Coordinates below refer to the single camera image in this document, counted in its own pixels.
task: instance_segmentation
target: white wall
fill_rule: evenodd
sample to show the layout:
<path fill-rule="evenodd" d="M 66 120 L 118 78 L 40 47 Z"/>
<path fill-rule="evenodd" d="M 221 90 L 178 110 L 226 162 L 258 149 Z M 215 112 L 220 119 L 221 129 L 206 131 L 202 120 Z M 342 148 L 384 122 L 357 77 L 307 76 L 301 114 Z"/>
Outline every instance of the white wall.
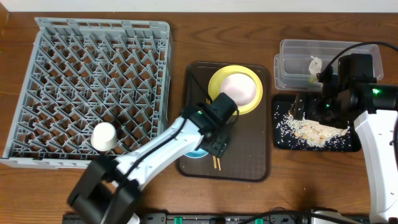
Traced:
<path fill-rule="evenodd" d="M 9 12 L 398 12 L 398 0 L 0 0 Z"/>

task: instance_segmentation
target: yellow plate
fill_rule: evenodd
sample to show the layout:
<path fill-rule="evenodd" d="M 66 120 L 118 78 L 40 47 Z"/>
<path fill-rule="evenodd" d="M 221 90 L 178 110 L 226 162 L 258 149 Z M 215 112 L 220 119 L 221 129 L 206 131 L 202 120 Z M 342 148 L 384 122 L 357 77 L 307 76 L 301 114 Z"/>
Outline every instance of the yellow plate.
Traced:
<path fill-rule="evenodd" d="M 221 93 L 221 84 L 224 79 L 232 74 L 241 73 L 250 77 L 254 83 L 256 84 L 256 96 L 247 105 L 239 106 L 239 114 L 246 114 L 256 108 L 256 106 L 260 103 L 262 98 L 262 84 L 259 77 L 250 69 L 240 66 L 240 65 L 230 65 L 224 68 L 219 69 L 214 75 L 211 77 L 209 82 L 209 95 L 212 100 L 214 100 Z"/>

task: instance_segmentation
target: brown tray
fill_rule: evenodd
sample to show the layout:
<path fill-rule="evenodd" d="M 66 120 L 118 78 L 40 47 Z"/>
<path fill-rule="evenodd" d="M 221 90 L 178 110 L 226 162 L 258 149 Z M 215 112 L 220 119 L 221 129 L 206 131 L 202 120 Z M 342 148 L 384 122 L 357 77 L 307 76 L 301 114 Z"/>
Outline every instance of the brown tray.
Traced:
<path fill-rule="evenodd" d="M 193 75 L 199 84 L 208 89 L 211 76 L 228 63 L 195 62 L 191 64 Z M 242 65 L 250 68 L 260 78 L 264 90 L 260 104 L 250 113 L 239 115 L 230 134 L 227 151 L 220 159 L 221 171 L 214 168 L 213 156 L 200 159 L 182 156 L 176 162 L 179 172 L 188 177 L 208 179 L 261 182 L 271 173 L 271 75 L 268 69 L 257 65 Z M 185 96 L 188 95 L 185 77 Z M 206 102 L 199 87 L 192 85 L 192 104 Z"/>

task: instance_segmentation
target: wood grain surface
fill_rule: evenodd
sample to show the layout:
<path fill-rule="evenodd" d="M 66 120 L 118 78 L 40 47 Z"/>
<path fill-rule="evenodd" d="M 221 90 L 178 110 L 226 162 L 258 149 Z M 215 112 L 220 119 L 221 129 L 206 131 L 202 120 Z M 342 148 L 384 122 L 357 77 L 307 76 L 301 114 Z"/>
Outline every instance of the wood grain surface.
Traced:
<path fill-rule="evenodd" d="M 181 108 L 185 67 L 194 61 L 262 65 L 273 74 L 273 59 L 283 39 L 380 40 L 398 45 L 398 14 L 10 13 L 0 41 L 1 154 L 39 31 L 34 17 L 39 16 L 167 21 L 175 40 L 171 120 Z M 398 84 L 398 54 L 381 47 L 381 55 L 381 83 Z M 66 199 L 82 172 L 0 165 L 0 223 L 60 223 L 62 215 L 71 211 Z M 142 211 L 155 208 L 171 213 L 259 213 L 276 206 L 368 213 L 370 208 L 362 151 L 273 149 L 271 176 L 260 184 L 187 178 L 169 166 L 144 193 Z"/>

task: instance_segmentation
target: green connector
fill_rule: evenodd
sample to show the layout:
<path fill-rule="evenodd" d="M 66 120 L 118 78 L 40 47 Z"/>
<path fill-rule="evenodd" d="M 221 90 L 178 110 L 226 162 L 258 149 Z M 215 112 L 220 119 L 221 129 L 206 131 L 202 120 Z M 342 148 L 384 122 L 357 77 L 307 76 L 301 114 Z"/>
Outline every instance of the green connector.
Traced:
<path fill-rule="evenodd" d="M 182 217 L 175 217 L 174 224 L 182 224 Z"/>
<path fill-rule="evenodd" d="M 264 224 L 264 220 L 262 218 L 258 218 L 256 219 L 256 221 L 254 221 L 255 224 Z"/>

